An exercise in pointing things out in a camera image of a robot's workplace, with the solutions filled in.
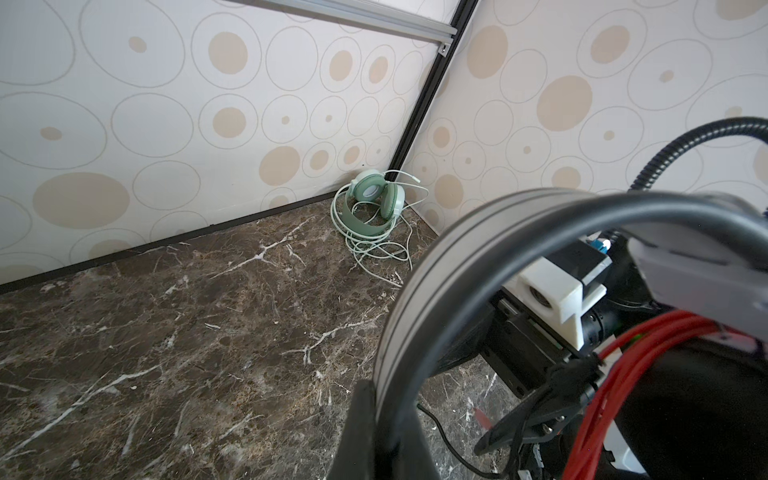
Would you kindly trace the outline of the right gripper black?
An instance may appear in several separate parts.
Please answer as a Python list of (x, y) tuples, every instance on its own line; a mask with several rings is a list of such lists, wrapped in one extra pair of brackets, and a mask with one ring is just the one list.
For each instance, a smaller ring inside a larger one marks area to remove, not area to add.
[(474, 454), (547, 442), (589, 403), (600, 380), (600, 360), (567, 361), (600, 344), (600, 321), (588, 312), (582, 326), (584, 345), (573, 347), (514, 302), (496, 302), (480, 353), (514, 395), (534, 391), (478, 440)]

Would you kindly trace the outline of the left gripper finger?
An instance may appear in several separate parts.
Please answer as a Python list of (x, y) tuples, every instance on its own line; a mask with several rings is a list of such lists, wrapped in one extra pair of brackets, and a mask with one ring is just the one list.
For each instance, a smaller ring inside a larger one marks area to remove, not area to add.
[(407, 415), (394, 452), (379, 456), (375, 450), (375, 386), (357, 382), (334, 455), (329, 479), (437, 479), (422, 426), (415, 409)]

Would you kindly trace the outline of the white black headphones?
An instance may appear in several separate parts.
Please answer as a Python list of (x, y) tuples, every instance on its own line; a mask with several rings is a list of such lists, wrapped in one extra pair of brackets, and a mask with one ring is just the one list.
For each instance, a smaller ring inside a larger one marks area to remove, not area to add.
[(767, 219), (724, 194), (541, 189), (430, 248), (365, 387), (360, 467), (434, 479), (417, 396), (483, 357), (520, 402), (482, 435), (504, 479), (763, 479)]

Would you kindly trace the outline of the green headphones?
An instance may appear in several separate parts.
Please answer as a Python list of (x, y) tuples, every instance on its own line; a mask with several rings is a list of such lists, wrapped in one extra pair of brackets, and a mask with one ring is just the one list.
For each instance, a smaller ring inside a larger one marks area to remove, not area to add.
[[(360, 220), (349, 206), (351, 200), (355, 201), (355, 205), (377, 206), (378, 217), (385, 223), (371, 225)], [(342, 203), (340, 218), (352, 234), (373, 239), (388, 234), (400, 218), (404, 206), (405, 191), (401, 185), (387, 181), (382, 172), (366, 170), (359, 173), (350, 183), (346, 199)]]

